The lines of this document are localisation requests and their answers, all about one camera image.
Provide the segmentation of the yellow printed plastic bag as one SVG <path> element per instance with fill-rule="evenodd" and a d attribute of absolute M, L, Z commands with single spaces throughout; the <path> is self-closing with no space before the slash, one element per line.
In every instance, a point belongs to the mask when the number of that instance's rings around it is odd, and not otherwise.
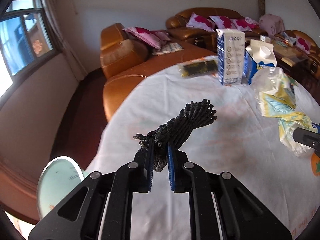
<path fill-rule="evenodd" d="M 296 97 L 292 80 L 279 67 L 264 67 L 251 79 L 258 108 L 264 117 L 278 119 L 279 140 L 297 157 L 312 155 L 313 150 L 293 139 L 293 132 L 303 128 L 312 132 L 316 129 L 311 119 L 296 110 Z"/>

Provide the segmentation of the black foam net bundle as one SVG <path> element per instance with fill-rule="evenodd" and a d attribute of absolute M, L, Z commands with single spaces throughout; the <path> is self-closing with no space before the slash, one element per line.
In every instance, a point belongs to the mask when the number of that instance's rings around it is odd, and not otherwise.
<path fill-rule="evenodd" d="M 194 129 L 212 124 L 217 116 L 216 110 L 209 100 L 186 104 L 179 115 L 162 124 L 147 135 L 137 134 L 133 138 L 139 140 L 140 149 L 148 148 L 149 139 L 154 139 L 153 170 L 161 172 L 168 163 L 168 145 L 175 150 L 186 142 Z"/>

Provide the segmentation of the light blue trash bin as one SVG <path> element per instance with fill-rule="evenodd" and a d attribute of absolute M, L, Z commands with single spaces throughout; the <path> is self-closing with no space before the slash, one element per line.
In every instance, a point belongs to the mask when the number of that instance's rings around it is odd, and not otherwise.
<path fill-rule="evenodd" d="M 78 163 L 70 157 L 51 160 L 43 169 L 37 185 L 37 210 L 42 219 L 86 177 Z"/>

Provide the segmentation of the white printed tablecloth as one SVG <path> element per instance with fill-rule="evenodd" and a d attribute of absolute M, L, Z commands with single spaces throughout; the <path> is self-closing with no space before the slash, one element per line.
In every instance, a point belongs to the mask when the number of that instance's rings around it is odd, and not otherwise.
<path fill-rule="evenodd" d="M 134 159 L 136 134 L 156 130 L 203 99 L 214 105 L 217 120 L 193 130 L 181 150 L 208 172 L 231 172 L 298 237 L 319 207 L 319 177 L 309 155 L 297 157 L 280 142 L 278 120 L 260 114 L 248 85 L 223 86 L 211 75 L 185 79 L 177 66 L 146 78 L 108 122 L 87 171 L 116 171 Z"/>

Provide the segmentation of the dark wooden coffee table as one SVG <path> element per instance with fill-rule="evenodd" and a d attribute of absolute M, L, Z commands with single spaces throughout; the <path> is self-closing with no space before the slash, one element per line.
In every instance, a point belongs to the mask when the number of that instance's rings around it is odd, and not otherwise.
<path fill-rule="evenodd" d="M 290 44 L 281 37 L 271 38 L 277 65 L 284 69 L 286 74 L 296 79 L 306 76 L 319 80 L 319 48 L 311 46 L 310 53 L 302 48 Z"/>

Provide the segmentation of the blue gable-top milk carton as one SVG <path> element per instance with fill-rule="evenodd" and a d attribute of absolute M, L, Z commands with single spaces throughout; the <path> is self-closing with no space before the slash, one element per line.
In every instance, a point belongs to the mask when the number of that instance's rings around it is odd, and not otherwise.
<path fill-rule="evenodd" d="M 253 76 L 260 69 L 277 65 L 273 49 L 271 43 L 251 39 L 250 45 L 245 48 L 244 58 L 244 75 L 248 84 L 251 84 Z"/>

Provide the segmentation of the small white box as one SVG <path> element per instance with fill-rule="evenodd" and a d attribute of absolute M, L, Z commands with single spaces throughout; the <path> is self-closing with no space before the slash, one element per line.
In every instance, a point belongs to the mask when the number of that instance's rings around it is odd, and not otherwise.
<path fill-rule="evenodd" d="M 271 39 L 268 36 L 261 35 L 260 40 L 266 43 L 270 43 Z"/>

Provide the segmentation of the pink covered chair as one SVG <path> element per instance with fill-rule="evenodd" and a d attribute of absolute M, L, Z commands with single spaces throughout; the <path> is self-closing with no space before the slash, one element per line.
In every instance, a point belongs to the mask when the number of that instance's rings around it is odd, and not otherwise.
<path fill-rule="evenodd" d="M 259 18 L 260 28 L 265 30 L 269 36 L 285 31 L 283 19 L 280 16 L 265 14 Z"/>

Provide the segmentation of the tall white milk carton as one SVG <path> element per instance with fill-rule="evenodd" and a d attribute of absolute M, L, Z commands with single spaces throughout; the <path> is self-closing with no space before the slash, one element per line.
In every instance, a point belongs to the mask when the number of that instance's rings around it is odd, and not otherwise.
<path fill-rule="evenodd" d="M 245 33 L 236 29 L 217 29 L 217 73 L 223 86 L 241 84 L 244 58 Z"/>

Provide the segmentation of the checkered cloth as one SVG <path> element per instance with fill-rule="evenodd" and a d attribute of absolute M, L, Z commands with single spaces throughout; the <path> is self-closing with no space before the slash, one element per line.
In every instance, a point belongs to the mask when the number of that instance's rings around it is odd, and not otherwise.
<path fill-rule="evenodd" d="M 161 49 L 154 49 L 152 54 L 155 56 L 167 55 L 171 53 L 175 53 L 178 51 L 183 51 L 184 48 L 177 42 L 168 43 L 164 45 Z"/>

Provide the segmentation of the orange leather chaise sofa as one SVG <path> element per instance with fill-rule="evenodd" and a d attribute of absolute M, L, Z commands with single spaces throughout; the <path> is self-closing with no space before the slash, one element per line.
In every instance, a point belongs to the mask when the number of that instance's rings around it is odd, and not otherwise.
<path fill-rule="evenodd" d="M 130 39 L 123 29 L 121 23 L 115 23 L 103 29 L 100 35 L 100 62 L 106 76 L 103 106 L 107 121 L 111 120 L 131 91 L 148 76 L 178 63 L 215 54 L 188 42 L 173 40 L 183 50 L 152 55 L 146 44 Z"/>

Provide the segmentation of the brown leather back sofa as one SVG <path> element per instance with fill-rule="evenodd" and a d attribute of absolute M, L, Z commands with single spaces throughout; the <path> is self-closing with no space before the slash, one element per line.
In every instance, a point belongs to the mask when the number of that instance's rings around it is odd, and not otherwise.
<path fill-rule="evenodd" d="M 171 37 L 209 50 L 216 49 L 217 29 L 240 30 L 246 38 L 268 35 L 255 20 L 225 8 L 186 9 L 169 18 L 165 26 Z"/>

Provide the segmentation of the pink floral pillow on chaise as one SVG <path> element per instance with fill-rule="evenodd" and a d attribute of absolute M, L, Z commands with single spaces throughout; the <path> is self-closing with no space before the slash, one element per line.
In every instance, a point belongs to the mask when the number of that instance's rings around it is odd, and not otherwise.
<path fill-rule="evenodd" d="M 150 31 L 141 27 L 128 27 L 124 28 L 123 31 L 133 35 L 155 49 L 161 49 L 163 45 L 171 41 L 169 34 L 161 30 Z"/>

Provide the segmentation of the window with dark frame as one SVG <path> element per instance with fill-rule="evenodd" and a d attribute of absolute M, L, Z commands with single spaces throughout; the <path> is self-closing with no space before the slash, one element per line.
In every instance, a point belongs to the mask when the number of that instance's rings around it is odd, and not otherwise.
<path fill-rule="evenodd" d="M 1 17 L 1 96 L 60 52 L 41 0 L 12 0 Z"/>

